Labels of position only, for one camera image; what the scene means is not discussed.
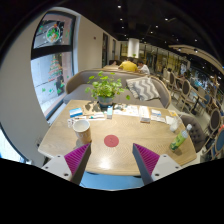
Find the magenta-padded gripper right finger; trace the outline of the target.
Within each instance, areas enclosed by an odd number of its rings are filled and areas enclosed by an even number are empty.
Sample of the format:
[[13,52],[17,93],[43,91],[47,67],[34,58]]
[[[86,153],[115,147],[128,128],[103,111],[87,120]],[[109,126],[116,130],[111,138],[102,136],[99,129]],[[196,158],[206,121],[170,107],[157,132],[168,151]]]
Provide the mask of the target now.
[[136,143],[132,153],[145,185],[181,170],[181,166],[167,154],[158,155]]

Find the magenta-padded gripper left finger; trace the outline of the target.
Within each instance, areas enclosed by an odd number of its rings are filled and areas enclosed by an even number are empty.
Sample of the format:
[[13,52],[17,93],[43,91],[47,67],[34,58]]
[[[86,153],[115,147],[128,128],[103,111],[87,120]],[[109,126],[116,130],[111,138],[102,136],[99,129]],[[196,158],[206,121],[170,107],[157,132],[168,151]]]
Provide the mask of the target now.
[[88,143],[66,155],[56,155],[42,169],[79,185],[90,154],[91,144]]

